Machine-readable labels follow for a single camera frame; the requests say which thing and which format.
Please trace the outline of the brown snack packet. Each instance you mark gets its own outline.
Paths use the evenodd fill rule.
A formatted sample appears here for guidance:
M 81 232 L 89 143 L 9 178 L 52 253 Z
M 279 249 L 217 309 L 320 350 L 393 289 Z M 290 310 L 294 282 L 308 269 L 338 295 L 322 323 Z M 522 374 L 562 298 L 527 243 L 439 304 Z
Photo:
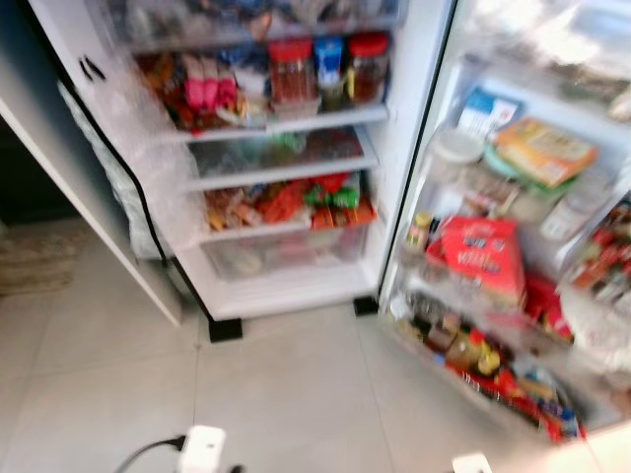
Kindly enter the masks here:
M 255 208 L 247 186 L 207 190 L 203 197 L 207 224 L 213 233 L 264 224 L 264 217 Z

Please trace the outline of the fridge with white sides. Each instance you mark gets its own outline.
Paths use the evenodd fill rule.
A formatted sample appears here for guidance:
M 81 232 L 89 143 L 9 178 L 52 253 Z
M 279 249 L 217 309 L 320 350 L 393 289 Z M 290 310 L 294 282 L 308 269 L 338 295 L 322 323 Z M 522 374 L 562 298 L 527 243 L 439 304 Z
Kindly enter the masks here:
M 348 37 L 364 33 L 390 35 L 390 69 L 378 103 L 390 112 L 387 120 L 348 125 L 361 127 L 379 162 L 364 173 L 376 219 L 368 225 L 359 261 L 325 267 L 274 272 L 238 281 L 216 274 L 202 244 L 212 240 L 258 237 L 311 230 L 311 209 L 283 224 L 262 224 L 213 233 L 206 217 L 203 192 L 188 188 L 194 177 L 193 158 L 184 144 L 158 143 L 168 131 L 252 129 L 243 126 L 236 107 L 192 109 L 192 123 L 176 129 L 171 115 L 148 89 L 135 55 L 158 51 L 127 51 L 109 44 L 90 18 L 89 0 L 0 0 L 0 114 L 26 143 L 35 160 L 66 195 L 78 215 L 104 240 L 131 278 L 170 321 L 186 315 L 207 320 L 209 339 L 234 341 L 244 321 L 317 307 L 350 304 L 357 315 L 378 309 L 390 260 L 397 213 L 409 180 L 420 114 L 427 105 L 436 76 L 439 44 L 447 31 L 455 0 L 409 0 L 401 23 L 392 29 L 341 36 L 344 40 L 342 83 L 344 105 L 327 109 L 319 99 L 293 107 L 270 102 L 269 54 L 266 43 L 208 46 L 172 51 L 213 57 L 221 68 L 252 68 L 267 75 L 269 116 L 266 123 L 355 106 L 347 98 L 350 64 Z M 103 132 L 138 184 L 150 230 L 166 248 L 167 260 L 139 258 L 132 252 L 125 215 L 114 202 L 104 168 L 89 140 L 75 122 L 58 85 L 63 83 Z

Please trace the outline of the yellow oil bottle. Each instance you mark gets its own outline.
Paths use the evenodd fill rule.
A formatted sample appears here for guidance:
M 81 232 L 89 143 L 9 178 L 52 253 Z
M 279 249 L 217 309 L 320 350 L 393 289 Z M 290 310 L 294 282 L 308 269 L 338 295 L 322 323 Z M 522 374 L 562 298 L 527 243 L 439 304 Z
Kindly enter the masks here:
M 492 378 L 499 373 L 502 356 L 482 330 L 463 330 L 455 335 L 445 354 L 448 367 L 478 377 Z

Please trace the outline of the white-edged glass fridge shelf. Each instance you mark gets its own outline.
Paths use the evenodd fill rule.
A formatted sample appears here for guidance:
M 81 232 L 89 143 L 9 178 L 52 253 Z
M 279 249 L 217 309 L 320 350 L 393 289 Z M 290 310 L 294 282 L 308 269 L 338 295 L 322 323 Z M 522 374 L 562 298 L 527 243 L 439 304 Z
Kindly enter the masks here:
M 334 129 L 334 127 L 361 125 L 387 120 L 390 117 L 387 106 L 374 104 L 341 111 L 322 112 L 307 117 L 276 120 L 262 127 L 252 129 L 213 129 L 208 131 L 168 131 L 158 135 L 158 143 L 184 144 L 208 143 L 208 141 L 238 140 L 279 134 L 279 132 L 303 132 L 316 129 Z
M 355 126 L 194 141 L 186 148 L 194 192 L 370 169 L 379 162 L 365 131 Z

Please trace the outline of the blue-lid jar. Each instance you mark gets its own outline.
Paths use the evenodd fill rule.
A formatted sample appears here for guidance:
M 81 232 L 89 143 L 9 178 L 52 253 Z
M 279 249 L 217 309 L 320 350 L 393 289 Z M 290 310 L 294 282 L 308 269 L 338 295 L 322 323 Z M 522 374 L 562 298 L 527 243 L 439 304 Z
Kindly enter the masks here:
M 321 103 L 329 111 L 344 105 L 342 60 L 344 40 L 341 36 L 321 36 L 313 40 L 315 75 Z

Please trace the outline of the white food packet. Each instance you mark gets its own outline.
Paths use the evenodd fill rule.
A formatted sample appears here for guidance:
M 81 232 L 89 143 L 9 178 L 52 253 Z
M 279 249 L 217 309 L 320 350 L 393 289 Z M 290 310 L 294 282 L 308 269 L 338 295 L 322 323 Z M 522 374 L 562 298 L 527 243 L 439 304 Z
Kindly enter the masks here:
M 234 75 L 238 85 L 240 118 L 243 126 L 264 126 L 269 118 L 269 100 L 266 95 L 269 76 L 265 71 L 252 68 L 235 69 Z

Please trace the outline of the orange-brown food bag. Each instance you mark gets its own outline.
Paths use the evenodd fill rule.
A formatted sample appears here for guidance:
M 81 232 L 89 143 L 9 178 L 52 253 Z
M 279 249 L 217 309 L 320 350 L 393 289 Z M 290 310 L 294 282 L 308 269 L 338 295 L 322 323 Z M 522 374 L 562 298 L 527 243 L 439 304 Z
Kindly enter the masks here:
M 172 51 L 158 51 L 135 55 L 134 59 L 145 85 L 171 115 L 176 129 L 186 129 L 192 123 L 193 113 L 185 100 L 185 75 L 179 55 Z

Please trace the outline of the clear fridge drawer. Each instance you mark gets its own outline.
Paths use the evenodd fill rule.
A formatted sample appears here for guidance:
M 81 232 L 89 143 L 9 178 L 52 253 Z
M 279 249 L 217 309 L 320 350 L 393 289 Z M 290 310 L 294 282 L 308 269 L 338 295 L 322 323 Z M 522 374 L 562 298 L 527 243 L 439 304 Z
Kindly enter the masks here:
M 216 48 L 392 29 L 409 0 L 89 0 L 114 48 Z

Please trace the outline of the white-lid round container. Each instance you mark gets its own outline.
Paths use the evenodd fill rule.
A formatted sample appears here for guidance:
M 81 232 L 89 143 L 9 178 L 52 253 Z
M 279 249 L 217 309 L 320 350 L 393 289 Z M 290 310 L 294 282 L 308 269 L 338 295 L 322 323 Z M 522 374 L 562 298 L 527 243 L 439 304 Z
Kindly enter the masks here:
M 458 129 L 439 130 L 430 143 L 438 162 L 451 166 L 470 166 L 482 161 L 485 141 Z

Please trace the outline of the light green bowl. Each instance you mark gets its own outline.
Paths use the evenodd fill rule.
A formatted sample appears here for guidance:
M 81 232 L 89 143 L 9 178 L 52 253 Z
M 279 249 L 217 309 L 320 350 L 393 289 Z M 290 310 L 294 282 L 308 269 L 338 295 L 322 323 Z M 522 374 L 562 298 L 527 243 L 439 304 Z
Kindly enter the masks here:
M 553 184 L 542 180 L 539 163 L 529 152 L 519 149 L 518 146 L 500 146 L 492 141 L 485 144 L 485 157 L 483 162 L 491 170 L 497 172 L 509 180 L 525 188 L 537 190 L 554 190 Z

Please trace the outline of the orange food packet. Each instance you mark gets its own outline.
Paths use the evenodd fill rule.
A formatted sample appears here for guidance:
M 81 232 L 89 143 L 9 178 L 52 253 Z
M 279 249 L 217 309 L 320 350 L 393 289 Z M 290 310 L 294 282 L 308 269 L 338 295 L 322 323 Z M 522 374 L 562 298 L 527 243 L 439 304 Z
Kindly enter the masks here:
M 265 224 L 290 222 L 306 207 L 304 194 L 308 188 L 310 185 L 306 181 L 269 184 L 258 198 L 255 208 L 261 213 Z

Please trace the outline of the red cardboard box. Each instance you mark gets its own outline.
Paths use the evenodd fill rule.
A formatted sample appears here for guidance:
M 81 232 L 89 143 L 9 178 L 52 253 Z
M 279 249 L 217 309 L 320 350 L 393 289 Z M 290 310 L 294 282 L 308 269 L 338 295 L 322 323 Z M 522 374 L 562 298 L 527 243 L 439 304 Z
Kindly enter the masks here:
M 525 302 L 525 266 L 517 229 L 508 218 L 451 215 L 430 236 L 425 255 L 492 304 L 519 309 Z

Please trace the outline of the small yellow-lid jar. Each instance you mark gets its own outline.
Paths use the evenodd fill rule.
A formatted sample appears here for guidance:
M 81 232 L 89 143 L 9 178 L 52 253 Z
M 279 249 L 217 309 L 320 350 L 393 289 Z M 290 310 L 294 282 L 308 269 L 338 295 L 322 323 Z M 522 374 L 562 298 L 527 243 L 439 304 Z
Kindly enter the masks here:
M 404 234 L 402 248 L 409 253 L 424 253 L 428 246 L 432 224 L 433 216 L 429 213 L 415 213 Z

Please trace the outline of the clear crisper drawer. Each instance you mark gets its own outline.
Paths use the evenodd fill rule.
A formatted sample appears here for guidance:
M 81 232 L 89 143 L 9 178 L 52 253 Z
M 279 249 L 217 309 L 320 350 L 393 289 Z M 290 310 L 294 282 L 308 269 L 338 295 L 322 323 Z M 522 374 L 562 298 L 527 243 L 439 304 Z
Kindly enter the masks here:
M 212 240 L 201 248 L 220 278 L 238 281 L 279 271 L 352 264 L 364 253 L 368 233 L 366 226 L 292 231 Z

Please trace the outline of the crumpled white plastic bag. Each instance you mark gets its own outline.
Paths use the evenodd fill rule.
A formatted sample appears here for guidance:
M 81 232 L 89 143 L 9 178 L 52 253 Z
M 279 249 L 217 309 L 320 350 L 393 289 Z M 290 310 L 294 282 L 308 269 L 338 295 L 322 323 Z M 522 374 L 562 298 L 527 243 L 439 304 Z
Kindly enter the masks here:
M 77 103 L 75 95 L 59 83 L 58 90 L 60 96 L 66 102 L 69 112 L 75 117 L 75 122 L 85 134 L 86 139 L 94 149 L 95 157 L 98 158 L 101 167 L 104 168 L 109 192 L 111 192 L 114 202 L 118 204 L 125 215 L 127 235 L 132 252 L 136 257 L 149 258 L 149 260 L 167 260 L 166 248 L 160 238 L 155 238 L 155 234 L 150 230 L 146 211 L 143 208 L 143 199 L 140 197 L 138 184 L 127 174 L 122 166 L 120 158 L 112 152 L 106 144 L 103 132 L 92 126 L 89 114 Z

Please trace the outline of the white plastic food bag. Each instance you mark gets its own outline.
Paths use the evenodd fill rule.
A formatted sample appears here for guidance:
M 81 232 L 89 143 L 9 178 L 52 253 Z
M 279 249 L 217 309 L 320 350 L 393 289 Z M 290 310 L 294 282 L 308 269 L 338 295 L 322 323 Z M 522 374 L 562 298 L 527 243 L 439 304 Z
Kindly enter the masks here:
M 574 350 L 599 372 L 631 369 L 631 324 L 612 306 L 596 302 L 572 287 L 559 289 L 565 323 L 573 334 Z

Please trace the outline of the yellow-orange cardboard box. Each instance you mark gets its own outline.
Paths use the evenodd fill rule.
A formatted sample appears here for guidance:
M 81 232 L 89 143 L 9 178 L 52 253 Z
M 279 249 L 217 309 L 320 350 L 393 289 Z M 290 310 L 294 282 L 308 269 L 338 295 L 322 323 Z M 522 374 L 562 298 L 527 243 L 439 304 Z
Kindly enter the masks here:
M 599 157 L 599 149 L 590 141 L 533 117 L 497 132 L 493 146 L 501 161 L 549 188 L 567 183 Z

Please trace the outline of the red-capped sauce bottles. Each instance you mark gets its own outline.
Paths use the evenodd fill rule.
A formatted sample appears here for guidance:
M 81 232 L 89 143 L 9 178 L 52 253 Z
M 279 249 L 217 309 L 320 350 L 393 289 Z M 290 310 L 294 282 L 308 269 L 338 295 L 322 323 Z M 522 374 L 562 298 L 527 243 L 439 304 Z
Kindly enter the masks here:
M 630 287 L 630 260 L 631 202 L 623 198 L 586 240 L 567 281 L 576 289 L 586 290 L 596 302 L 616 304 Z

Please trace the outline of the blue and white carton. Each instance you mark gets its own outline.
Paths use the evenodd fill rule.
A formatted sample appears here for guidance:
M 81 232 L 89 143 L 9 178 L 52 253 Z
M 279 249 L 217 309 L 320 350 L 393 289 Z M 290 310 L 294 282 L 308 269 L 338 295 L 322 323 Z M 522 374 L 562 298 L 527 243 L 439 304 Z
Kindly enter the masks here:
M 456 118 L 456 129 L 476 138 L 492 138 L 496 132 L 517 120 L 524 109 L 525 105 L 517 99 L 473 89 Z

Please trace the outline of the pink snack packet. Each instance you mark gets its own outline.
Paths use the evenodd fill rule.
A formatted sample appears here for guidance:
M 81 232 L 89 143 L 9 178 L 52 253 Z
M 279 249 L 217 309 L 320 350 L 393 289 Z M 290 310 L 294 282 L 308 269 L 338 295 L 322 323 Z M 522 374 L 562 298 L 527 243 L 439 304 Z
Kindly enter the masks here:
M 218 71 L 218 107 L 233 108 L 238 106 L 238 81 L 231 69 Z
M 221 95 L 221 67 L 213 57 L 203 57 L 204 98 L 208 109 L 220 107 Z
M 206 69 L 201 58 L 193 54 L 182 54 L 181 62 L 185 69 L 184 97 L 185 102 L 194 111 L 202 111 L 207 107 Z

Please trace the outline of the clear plastic container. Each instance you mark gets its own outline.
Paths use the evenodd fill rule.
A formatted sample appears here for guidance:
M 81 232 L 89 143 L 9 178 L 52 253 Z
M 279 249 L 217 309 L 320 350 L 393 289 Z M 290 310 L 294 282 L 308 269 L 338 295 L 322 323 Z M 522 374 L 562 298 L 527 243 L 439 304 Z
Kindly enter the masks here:
M 608 181 L 604 177 L 588 176 L 578 180 L 541 222 L 541 237 L 548 240 L 571 238 L 596 212 L 607 186 Z

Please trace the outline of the green and red packet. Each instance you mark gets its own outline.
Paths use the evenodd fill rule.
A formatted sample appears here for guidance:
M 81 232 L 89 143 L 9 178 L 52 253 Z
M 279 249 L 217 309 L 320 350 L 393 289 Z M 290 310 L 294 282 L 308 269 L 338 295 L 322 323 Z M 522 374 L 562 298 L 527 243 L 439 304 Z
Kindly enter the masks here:
M 312 230 L 359 227 L 376 219 L 361 171 L 312 177 L 302 197 L 311 209 Z

